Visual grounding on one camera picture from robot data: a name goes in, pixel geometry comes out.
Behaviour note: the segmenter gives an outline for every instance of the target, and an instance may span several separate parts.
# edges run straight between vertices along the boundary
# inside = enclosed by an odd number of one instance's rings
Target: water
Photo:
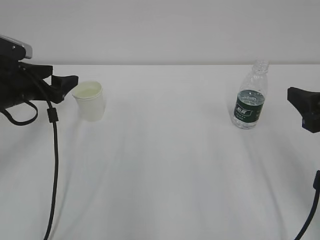
[[[265,97],[261,93],[254,90],[243,90],[238,93],[238,101],[240,101],[239,102],[240,105],[241,104],[245,104],[247,106],[249,105],[249,107],[247,108],[250,108],[252,110],[253,115],[257,117],[253,122],[244,122],[238,119],[235,116],[235,113],[233,112],[231,120],[234,125],[236,125],[241,129],[252,129],[254,126],[256,126],[258,122],[262,106],[265,102]]]

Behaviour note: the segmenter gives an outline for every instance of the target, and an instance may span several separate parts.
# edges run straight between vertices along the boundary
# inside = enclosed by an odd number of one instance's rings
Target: white table
[[[320,169],[320,135],[301,128],[293,86],[320,91],[320,65],[272,65],[255,129],[231,124],[247,65],[54,66],[104,87],[103,119],[57,105],[54,240],[292,240]],[[0,238],[42,240],[54,171],[44,102],[36,122],[0,117]],[[33,112],[10,109],[18,120]],[[320,211],[304,240],[319,239]]]

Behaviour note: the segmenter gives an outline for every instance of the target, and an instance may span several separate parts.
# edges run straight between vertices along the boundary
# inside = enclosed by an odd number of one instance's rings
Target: black cable
[[[314,195],[314,200],[313,200],[311,211],[310,211],[309,216],[306,219],[303,227],[301,228],[300,232],[298,233],[298,235],[296,236],[296,238],[294,240],[300,240],[302,238],[302,236],[307,231],[307,229],[312,221],[312,218],[314,217],[314,215],[316,213],[318,202],[319,202],[319,197],[320,197],[320,170],[318,170],[316,173],[313,187],[315,188],[315,195]]]
[[[43,97],[45,98],[45,101],[49,107],[47,110],[49,121],[50,123],[52,123],[52,126],[53,126],[54,177],[53,177],[50,216],[49,216],[48,225],[47,225],[46,232],[43,239],[43,240],[48,240],[51,229],[52,229],[52,224],[54,221],[57,187],[58,187],[58,172],[59,172],[59,150],[58,150],[58,129],[57,129],[58,115],[57,115],[56,108],[52,106],[51,101],[49,100],[46,92],[43,90],[43,88],[40,85],[40,82],[42,81],[42,79],[40,79],[37,75],[28,71],[25,68],[23,68],[22,70],[23,70],[23,73],[38,87],[39,91],[42,93]]]

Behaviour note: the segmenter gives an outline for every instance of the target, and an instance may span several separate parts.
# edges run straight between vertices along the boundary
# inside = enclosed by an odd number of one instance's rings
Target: cable clip
[[[50,123],[59,121],[57,109],[55,107],[48,108],[46,111],[48,112],[48,117],[49,117],[49,122]]]

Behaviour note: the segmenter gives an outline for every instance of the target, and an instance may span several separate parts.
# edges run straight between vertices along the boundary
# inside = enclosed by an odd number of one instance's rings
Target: cup rim
[[[99,91],[95,95],[88,96],[88,97],[79,97],[79,96],[76,95],[75,92],[77,91],[77,88],[80,88],[81,86],[83,87],[84,85],[88,85],[89,86],[90,84],[96,84],[100,88]],[[77,100],[92,100],[92,99],[95,99],[95,98],[99,97],[99,95],[101,95],[102,91],[103,91],[103,87],[102,87],[100,82],[88,80],[88,81],[80,82],[77,86],[75,86],[75,88],[72,89],[71,94]]]

